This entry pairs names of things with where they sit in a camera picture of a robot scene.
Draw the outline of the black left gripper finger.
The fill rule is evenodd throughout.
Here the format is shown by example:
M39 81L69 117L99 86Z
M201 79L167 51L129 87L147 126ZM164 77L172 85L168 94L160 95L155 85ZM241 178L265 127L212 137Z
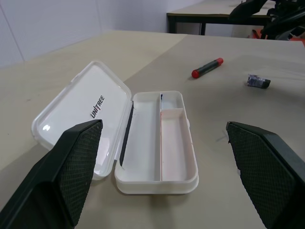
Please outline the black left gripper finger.
M267 229L305 229L305 162L277 134L228 122L242 184Z
M0 211L0 229L74 229L88 195L102 120L67 129Z
M256 14L267 0L246 0L240 3L229 15L230 20L245 20Z

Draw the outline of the white plastic case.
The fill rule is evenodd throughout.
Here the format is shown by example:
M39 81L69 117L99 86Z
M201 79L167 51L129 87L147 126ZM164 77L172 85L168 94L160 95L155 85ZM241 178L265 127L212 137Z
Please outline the white plastic case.
M100 119L93 173L114 173L125 194L187 194L199 183L183 96L178 91L132 94L105 64L89 63L33 120L34 139L52 149L74 125Z

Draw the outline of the black-framed background table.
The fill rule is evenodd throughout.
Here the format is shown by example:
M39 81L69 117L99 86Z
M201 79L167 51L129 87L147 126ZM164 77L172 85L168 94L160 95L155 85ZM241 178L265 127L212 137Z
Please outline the black-framed background table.
M260 11L250 18L235 22L228 19L229 14L245 0L205 0L200 3L168 12L168 33L177 33L178 23L201 24L200 35L205 35L207 24L231 24L247 26L264 26L267 23L267 12L275 6L273 0L266 0Z

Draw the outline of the red and black marker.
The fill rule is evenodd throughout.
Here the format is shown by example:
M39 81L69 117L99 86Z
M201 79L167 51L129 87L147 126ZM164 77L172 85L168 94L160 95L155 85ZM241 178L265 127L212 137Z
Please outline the red and black marker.
M207 74L208 72L210 72L210 71L218 68L219 66L221 66L223 64L223 62L224 62L223 58L217 58L216 60L213 60L213 61L205 64L204 66L193 70L191 76L194 79L198 79L201 76Z

